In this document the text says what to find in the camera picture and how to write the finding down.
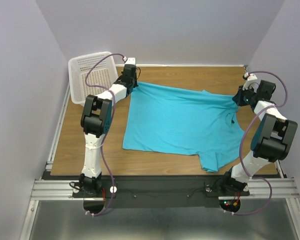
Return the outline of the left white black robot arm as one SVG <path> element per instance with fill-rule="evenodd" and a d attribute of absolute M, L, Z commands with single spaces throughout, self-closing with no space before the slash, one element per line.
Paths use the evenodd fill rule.
<path fill-rule="evenodd" d="M 137 66 L 127 63 L 110 88 L 86 97 L 80 120 L 85 139 L 84 164 L 78 185 L 73 186 L 76 190 L 88 195 L 97 195 L 102 190 L 101 148 L 110 130 L 116 103 L 129 96 L 137 86 Z"/>

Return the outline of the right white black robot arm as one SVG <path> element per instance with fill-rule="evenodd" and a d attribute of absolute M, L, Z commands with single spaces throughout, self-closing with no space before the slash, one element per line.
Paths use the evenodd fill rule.
<path fill-rule="evenodd" d="M 247 192 L 248 181 L 261 168 L 284 160 L 298 129 L 297 122 L 284 117 L 271 101 L 276 84 L 261 80 L 256 90 L 248 83 L 239 86 L 232 100 L 239 106 L 250 106 L 260 124 L 251 140 L 250 151 L 240 163 L 227 171 L 221 182 L 224 194 Z"/>

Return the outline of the turquoise t shirt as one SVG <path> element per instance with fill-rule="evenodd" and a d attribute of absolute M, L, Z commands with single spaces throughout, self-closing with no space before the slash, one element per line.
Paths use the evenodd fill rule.
<path fill-rule="evenodd" d="M 197 155 L 217 172 L 239 157 L 244 131 L 231 95 L 140 82 L 130 95 L 125 150 Z"/>

